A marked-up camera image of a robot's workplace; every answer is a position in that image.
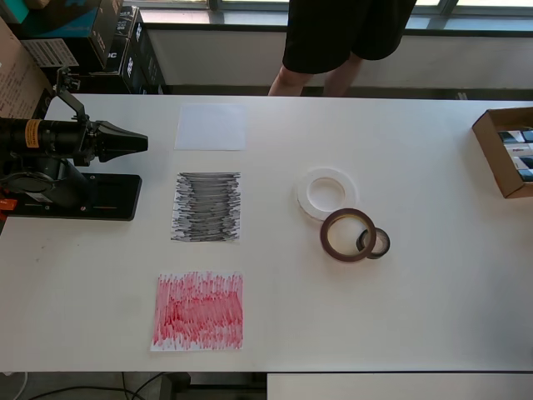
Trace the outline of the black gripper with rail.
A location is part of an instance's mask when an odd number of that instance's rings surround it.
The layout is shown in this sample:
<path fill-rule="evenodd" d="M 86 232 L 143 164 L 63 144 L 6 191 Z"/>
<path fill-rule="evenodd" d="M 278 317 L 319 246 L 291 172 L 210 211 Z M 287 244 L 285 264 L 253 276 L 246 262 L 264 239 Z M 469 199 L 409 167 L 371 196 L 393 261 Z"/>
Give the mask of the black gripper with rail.
<path fill-rule="evenodd" d="M 108 121 L 88 121 L 84 136 L 84 163 L 98 158 L 107 163 L 115 158 L 148 150 L 146 135 L 117 127 Z"/>

